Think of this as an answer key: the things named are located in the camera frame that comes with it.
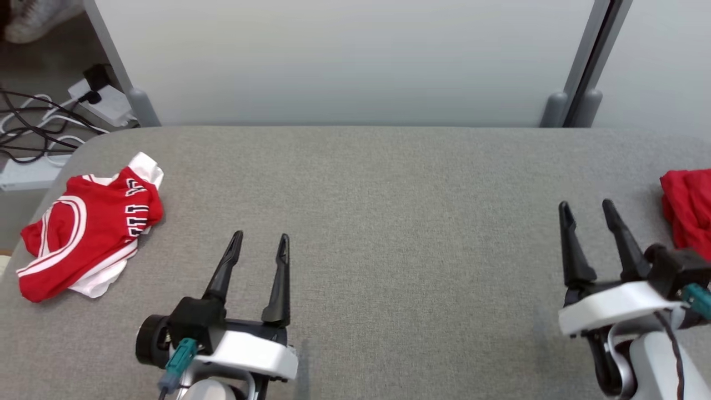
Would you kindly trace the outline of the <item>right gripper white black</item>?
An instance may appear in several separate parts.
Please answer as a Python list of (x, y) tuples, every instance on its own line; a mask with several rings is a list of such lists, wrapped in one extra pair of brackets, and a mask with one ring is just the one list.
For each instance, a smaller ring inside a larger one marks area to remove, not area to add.
[[(611, 199), (602, 201), (602, 210), (608, 230), (615, 239), (619, 253), (620, 279), (647, 279), (650, 265), (633, 237), (632, 231), (620, 217)], [(562, 251), (562, 270), (566, 288), (577, 288), (597, 279), (594, 268), (589, 265), (576, 230), (576, 221), (569, 203), (560, 202), (559, 233)], [(624, 283), (616, 288), (605, 289), (581, 301), (565, 306), (558, 312), (559, 329), (564, 335), (582, 333), (619, 322), (632, 321), (649, 316), (656, 311), (676, 309), (680, 301), (670, 301), (659, 294), (647, 281)]]

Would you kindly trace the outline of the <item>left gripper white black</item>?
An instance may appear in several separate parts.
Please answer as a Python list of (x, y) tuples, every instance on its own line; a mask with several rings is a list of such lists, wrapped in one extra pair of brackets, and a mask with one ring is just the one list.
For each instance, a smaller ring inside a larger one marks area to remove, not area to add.
[[(241, 255), (243, 231), (236, 231), (221, 256), (203, 294), (206, 301), (226, 302), (233, 267)], [(227, 319), (227, 329), (216, 351), (198, 354), (183, 373), (181, 384), (195, 384), (212, 377), (247, 379), (257, 384), (269, 381), (287, 382), (297, 376), (299, 359), (294, 347), (287, 344), (287, 327), (291, 322), (291, 259), (289, 236), (281, 235), (275, 256), (276, 271), (267, 306), (262, 311), (264, 324)], [(163, 369), (173, 353), (168, 341), (167, 316), (147, 317), (136, 337), (139, 363)]]

